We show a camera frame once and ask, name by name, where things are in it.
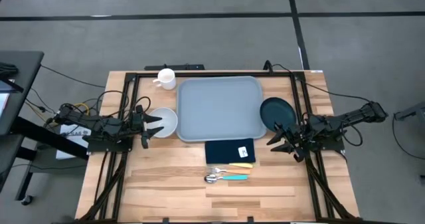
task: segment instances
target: concrete floor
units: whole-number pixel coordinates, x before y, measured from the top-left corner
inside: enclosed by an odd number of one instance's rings
[[[425,10],[425,0],[296,1],[299,12]],[[0,16],[288,11],[288,0],[0,2]],[[303,18],[301,27],[311,69],[324,70],[330,90],[380,102],[389,114],[424,101],[425,17]],[[44,51],[45,66],[96,84],[104,84],[110,70],[142,70],[163,63],[258,69],[270,59],[291,69],[301,68],[290,18],[0,22],[0,37],[2,50]],[[102,91],[44,69],[33,88],[52,108],[97,97]],[[362,104],[331,98],[336,114]],[[38,102],[32,93],[29,99]],[[41,124],[27,107],[21,115]],[[425,187],[418,176],[425,174],[425,161],[407,156],[395,144],[390,118],[383,124],[359,127],[365,144],[346,147],[361,216],[423,223]],[[396,132],[407,150],[425,157],[425,137],[415,118],[396,123]],[[24,169],[13,169],[0,193],[0,223],[50,223],[74,215],[81,175],[35,175],[29,193],[38,199],[23,207],[13,198]]]

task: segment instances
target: dark plate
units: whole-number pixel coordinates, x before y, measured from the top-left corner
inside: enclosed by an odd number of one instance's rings
[[[260,107],[260,115],[264,125],[273,132],[275,132],[275,122],[286,129],[290,124],[295,124],[297,120],[291,104],[276,97],[263,101]]]

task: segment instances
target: spoon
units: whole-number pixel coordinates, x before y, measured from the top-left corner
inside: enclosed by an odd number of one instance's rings
[[[247,180],[248,175],[230,175],[230,176],[220,177],[215,174],[209,174],[204,177],[204,180],[207,183],[215,183],[218,179],[240,181],[240,180]]]

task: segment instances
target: white mug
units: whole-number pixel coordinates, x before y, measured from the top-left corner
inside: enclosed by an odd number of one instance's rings
[[[158,73],[158,78],[153,82],[159,82],[157,87],[163,87],[166,90],[172,90],[175,87],[175,74],[170,68],[164,68]]]

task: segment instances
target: wooden tabletop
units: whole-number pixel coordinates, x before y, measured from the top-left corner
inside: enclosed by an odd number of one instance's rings
[[[106,90],[122,90],[125,73],[110,72]],[[306,71],[305,76],[308,83],[327,89],[322,72]],[[177,78],[177,85],[184,79]],[[147,113],[159,107],[175,111],[176,89],[158,88],[152,80],[142,78],[139,84],[138,98],[148,96],[152,100]],[[289,78],[268,77],[258,80],[263,88],[264,99],[280,97],[294,106]],[[303,104],[299,84],[298,90]],[[313,113],[333,114],[327,93],[312,87],[308,87],[308,91]],[[106,94],[101,114],[116,112],[120,98],[121,94],[118,93]],[[141,103],[143,107],[147,106],[147,101],[142,100]],[[135,137],[133,150],[128,156],[118,221],[162,221],[164,217],[169,217],[172,222],[246,221],[248,216],[253,216],[255,221],[313,221],[315,218],[305,164],[297,163],[292,155],[271,152],[270,149],[275,145],[267,146],[266,142],[272,136],[273,133],[268,131],[263,138],[255,140],[257,162],[248,181],[219,180],[215,184],[203,180],[206,174],[203,142],[184,143],[173,134],[165,139],[152,138],[149,149],[144,150],[140,138]],[[322,154],[331,190],[349,212],[358,215],[345,160],[332,151],[324,151]],[[76,218],[83,216],[93,204],[103,156],[101,153],[90,156]],[[322,214],[326,216],[321,191],[319,198]],[[109,200],[106,217],[111,216],[114,198]]]

